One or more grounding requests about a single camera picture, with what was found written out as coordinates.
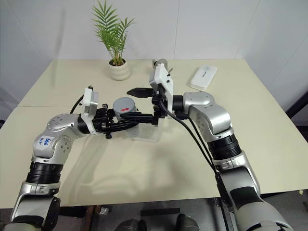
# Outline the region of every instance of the table surface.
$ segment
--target table surface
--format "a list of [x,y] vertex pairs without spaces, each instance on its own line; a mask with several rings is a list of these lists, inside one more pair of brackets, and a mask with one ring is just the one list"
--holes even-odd
[[[0,130],[0,207],[13,207],[26,179],[32,143],[56,114],[68,113],[92,85],[100,103],[112,103],[134,87],[149,87],[151,61],[130,61],[132,76],[114,81],[104,61],[55,60]],[[188,82],[202,64],[218,71],[207,92],[231,115],[235,135],[262,193],[308,188],[308,145],[245,60],[174,60],[174,94],[195,91]],[[150,99],[135,99],[153,111]],[[61,205],[93,205],[217,197],[213,172],[198,147],[174,120],[161,120],[157,143],[133,141],[125,132],[106,140],[74,142],[61,176]]]

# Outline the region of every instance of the floor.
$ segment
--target floor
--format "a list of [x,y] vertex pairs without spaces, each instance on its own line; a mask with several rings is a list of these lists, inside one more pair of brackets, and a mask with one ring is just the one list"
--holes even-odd
[[[308,201],[308,193],[304,191],[286,192],[277,196],[265,199],[284,216],[295,231],[308,230],[308,208],[303,202]],[[180,212],[193,217],[202,231],[225,231],[223,217],[220,207],[216,207],[214,199],[194,199],[178,201],[161,201],[147,203],[132,203],[109,205],[111,211],[106,216],[100,216],[98,228],[93,231],[112,231],[124,220],[135,218],[146,221],[148,230],[151,231],[172,231],[174,230],[177,214],[141,217],[140,211],[145,209],[158,208],[180,208]],[[0,209],[0,219],[9,222],[11,209]],[[83,219],[59,216],[54,231],[79,231]]]

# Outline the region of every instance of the cable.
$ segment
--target cable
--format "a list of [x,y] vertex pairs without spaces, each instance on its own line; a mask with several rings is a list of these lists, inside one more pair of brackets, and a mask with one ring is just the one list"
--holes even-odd
[[190,129],[183,121],[181,121],[180,119],[176,118],[170,111],[168,111],[168,110],[166,109],[166,107],[165,107],[165,105],[164,105],[164,103],[163,103],[162,100],[159,101],[159,105],[160,105],[160,107],[161,107],[165,112],[167,112],[167,114],[168,114],[171,118],[175,119],[176,121],[178,121],[180,124],[182,124],[182,125],[186,128],[186,130],[187,130],[187,131],[189,132],[189,134],[192,136],[193,140],[197,143],[197,145],[198,145],[200,151],[202,152],[204,158],[206,159],[206,161],[208,162],[208,164],[211,166],[212,170],[213,170],[214,173],[216,174],[214,165],[212,165],[211,162],[209,161],[208,157],[207,157],[206,154],[204,153],[204,151],[203,151],[203,149],[202,149],[200,143],[198,142],[197,138],[195,137],[195,135],[193,134],[193,132],[191,131],[191,129]]
[[188,117],[188,119],[189,119],[190,123],[192,124],[192,127],[193,127],[194,131],[197,133],[197,136],[198,136],[198,138],[199,138],[201,144],[203,145],[203,147],[204,147],[204,149],[205,149],[205,151],[206,151],[206,153],[207,153],[207,155],[208,155],[208,157],[209,157],[209,159],[210,159],[212,165],[214,166],[212,156],[211,156],[210,152],[208,151],[207,146],[204,144],[203,139],[201,138],[198,129],[196,128],[196,126],[195,126],[193,120],[192,120],[190,117]]
[[70,114],[72,114],[75,110],[75,108],[77,107],[77,105],[82,101],[83,99],[83,95],[79,98],[79,100],[77,100],[77,102],[74,104],[72,110],[70,111]]

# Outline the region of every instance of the white wall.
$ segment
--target white wall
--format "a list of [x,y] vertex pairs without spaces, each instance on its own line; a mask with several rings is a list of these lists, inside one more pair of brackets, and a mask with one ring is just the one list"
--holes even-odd
[[[52,58],[108,59],[91,0],[0,0],[0,83],[21,100]],[[308,90],[307,0],[109,0],[127,59],[245,58],[283,109]],[[300,120],[307,120],[304,113]]]

